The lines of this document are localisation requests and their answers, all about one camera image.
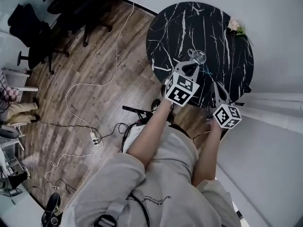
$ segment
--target power strip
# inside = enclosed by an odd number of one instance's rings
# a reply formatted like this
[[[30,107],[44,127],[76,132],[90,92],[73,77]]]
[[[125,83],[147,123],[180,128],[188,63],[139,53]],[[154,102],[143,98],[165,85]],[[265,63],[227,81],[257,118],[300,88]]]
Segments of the power strip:
[[[96,134],[94,132],[90,133],[90,137],[94,146],[98,146],[100,144],[100,139],[96,137]]]

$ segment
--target white cable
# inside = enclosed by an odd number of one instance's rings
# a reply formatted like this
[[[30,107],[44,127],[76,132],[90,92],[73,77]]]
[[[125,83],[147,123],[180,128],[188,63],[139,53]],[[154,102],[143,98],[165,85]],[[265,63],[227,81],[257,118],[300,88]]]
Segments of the white cable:
[[[117,72],[118,72],[118,65],[119,65],[119,63],[118,63],[118,42],[119,42],[119,38],[120,38],[120,35],[121,35],[121,33],[122,33],[124,27],[126,26],[128,20],[129,20],[129,18],[130,18],[131,15],[133,14],[133,12],[134,12],[134,2],[133,2],[133,9],[132,9],[132,12],[131,12],[131,14],[128,16],[128,18],[127,18],[125,24],[123,25],[123,27],[122,27],[122,29],[121,29],[121,31],[120,31],[120,33],[119,33],[118,39],[117,39],[117,43],[116,43],[116,62],[117,62],[117,63],[116,63],[116,70],[115,70],[115,73],[114,73],[113,78],[111,78],[111,80],[110,80],[108,83],[103,84],[103,85],[100,85],[100,84],[89,84],[89,83],[77,83],[77,84],[73,85],[70,89],[68,89],[68,91],[67,91],[66,94],[65,94],[65,102],[66,102],[66,107],[67,107],[68,112],[70,112],[72,115],[76,116],[78,119],[81,119],[82,121],[84,121],[84,122],[90,127],[90,131],[91,131],[91,132],[93,132],[93,131],[92,131],[92,127],[91,127],[91,125],[89,124],[89,122],[87,122],[85,119],[82,119],[81,117],[79,117],[78,115],[76,115],[75,113],[73,113],[73,112],[70,111],[70,109],[69,109],[69,107],[68,107],[68,103],[67,103],[67,96],[68,96],[68,93],[70,92],[71,89],[73,89],[73,88],[74,88],[75,86],[77,86],[77,85],[88,85],[88,86],[101,86],[101,87],[103,87],[103,86],[106,86],[106,85],[110,84],[110,83],[115,79],[115,77],[116,77],[116,75],[117,75]],[[96,154],[97,152],[99,152],[99,151],[102,149],[102,147],[103,147],[103,141],[101,140],[100,142],[102,143],[102,146],[101,146],[97,151],[95,151],[94,153],[90,153],[90,154],[83,155],[83,156],[69,155],[69,154],[64,153],[64,154],[59,158],[59,161],[58,161],[58,163],[57,163],[56,165],[55,165],[52,161],[49,161],[49,164],[50,164],[53,168],[51,169],[51,171],[49,171],[49,172],[47,172],[47,173],[45,174],[46,180],[49,182],[49,180],[47,179],[47,174],[51,173],[51,172],[59,165],[60,160],[62,159],[63,156],[70,156],[70,157],[87,157],[87,156],[92,156],[92,155]]]

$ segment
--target person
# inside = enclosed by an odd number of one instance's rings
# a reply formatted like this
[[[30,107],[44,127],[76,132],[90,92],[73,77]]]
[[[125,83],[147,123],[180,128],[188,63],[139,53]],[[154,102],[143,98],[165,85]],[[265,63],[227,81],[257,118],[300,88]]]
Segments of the person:
[[[64,210],[64,227],[239,227],[230,194],[215,180],[221,128],[213,120],[200,155],[167,127],[163,99],[146,125],[133,127],[113,155]]]
[[[24,112],[39,109],[39,101],[35,97],[32,103],[12,102],[11,105],[8,106],[7,102],[1,101],[0,104],[2,111],[0,113],[0,121],[4,124],[37,122],[40,120],[40,116],[37,114],[24,114]]]

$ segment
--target gray sleeve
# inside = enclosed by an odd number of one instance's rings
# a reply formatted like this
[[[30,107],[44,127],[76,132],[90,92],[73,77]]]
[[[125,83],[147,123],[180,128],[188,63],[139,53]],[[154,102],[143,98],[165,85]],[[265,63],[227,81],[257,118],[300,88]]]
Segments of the gray sleeve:
[[[231,195],[218,180],[204,180],[197,186],[197,189],[217,211],[222,226],[241,227],[238,215],[233,208]]]
[[[141,161],[128,154],[114,155],[64,210],[62,226],[92,226],[111,202],[125,200],[144,179],[145,169]]]

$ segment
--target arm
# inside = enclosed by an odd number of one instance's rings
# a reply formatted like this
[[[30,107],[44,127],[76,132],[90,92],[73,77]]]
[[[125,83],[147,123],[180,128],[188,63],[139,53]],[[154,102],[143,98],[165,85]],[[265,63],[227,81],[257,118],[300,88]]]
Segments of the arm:
[[[203,180],[214,180],[215,178],[221,133],[222,130],[220,125],[213,119],[206,144],[201,150],[199,160],[194,170],[192,184],[195,187]]]
[[[126,152],[140,160],[145,168],[159,148],[166,119],[171,112],[170,107],[171,101],[164,98],[157,111]]]

